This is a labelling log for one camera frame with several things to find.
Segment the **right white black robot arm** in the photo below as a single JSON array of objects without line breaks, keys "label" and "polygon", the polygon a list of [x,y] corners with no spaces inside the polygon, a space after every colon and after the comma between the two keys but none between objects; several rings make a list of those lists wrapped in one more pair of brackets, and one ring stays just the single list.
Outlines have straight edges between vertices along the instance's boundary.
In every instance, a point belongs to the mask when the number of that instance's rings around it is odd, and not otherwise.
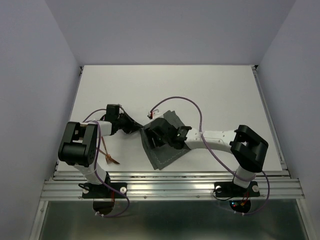
[{"label": "right white black robot arm", "polygon": [[239,166],[230,182],[231,192],[242,195],[257,173],[262,172],[269,144],[247,125],[235,130],[200,131],[191,126],[175,127],[163,117],[145,126],[141,134],[150,160],[174,161],[191,150],[207,149],[232,154]]}]

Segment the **grey cloth napkin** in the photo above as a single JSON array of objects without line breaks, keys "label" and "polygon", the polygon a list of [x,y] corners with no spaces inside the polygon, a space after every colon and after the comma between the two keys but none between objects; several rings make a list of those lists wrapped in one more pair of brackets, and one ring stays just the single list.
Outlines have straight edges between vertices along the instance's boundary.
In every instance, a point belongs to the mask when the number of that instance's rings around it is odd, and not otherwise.
[{"label": "grey cloth napkin", "polygon": [[[160,117],[163,117],[175,128],[184,126],[184,123],[176,115],[175,111],[168,110]],[[186,155],[190,151],[190,149],[186,147],[183,149],[175,149],[169,146],[168,144],[152,148],[147,137],[147,128],[150,126],[150,124],[151,123],[148,123],[143,128],[141,128],[139,130],[139,133],[141,136],[143,150],[154,170],[164,169],[165,167],[167,167],[177,159],[181,158],[182,156]]]}]

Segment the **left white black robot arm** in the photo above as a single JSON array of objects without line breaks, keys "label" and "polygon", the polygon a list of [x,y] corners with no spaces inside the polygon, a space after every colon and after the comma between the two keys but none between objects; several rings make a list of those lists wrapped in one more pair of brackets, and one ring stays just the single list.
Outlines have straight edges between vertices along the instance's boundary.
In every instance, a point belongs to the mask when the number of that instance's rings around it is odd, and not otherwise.
[{"label": "left white black robot arm", "polygon": [[84,198],[106,198],[115,192],[110,175],[98,164],[99,153],[111,163],[113,160],[105,147],[104,137],[112,136],[121,130],[133,134],[142,125],[130,117],[120,104],[108,104],[90,113],[84,121],[69,121],[58,149],[58,159],[77,169],[87,180],[78,186]]}]

